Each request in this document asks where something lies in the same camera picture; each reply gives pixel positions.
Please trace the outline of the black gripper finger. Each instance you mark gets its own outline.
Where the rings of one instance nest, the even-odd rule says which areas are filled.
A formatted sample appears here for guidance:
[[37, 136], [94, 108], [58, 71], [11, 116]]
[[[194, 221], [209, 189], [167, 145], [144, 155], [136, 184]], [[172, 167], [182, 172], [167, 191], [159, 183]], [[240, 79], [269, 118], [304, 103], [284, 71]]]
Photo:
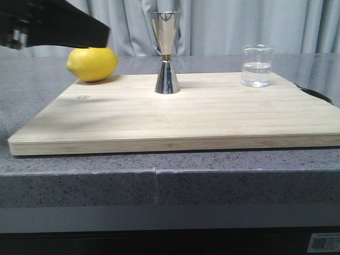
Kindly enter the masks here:
[[110, 28], [68, 1], [1, 1], [1, 46], [106, 47]]

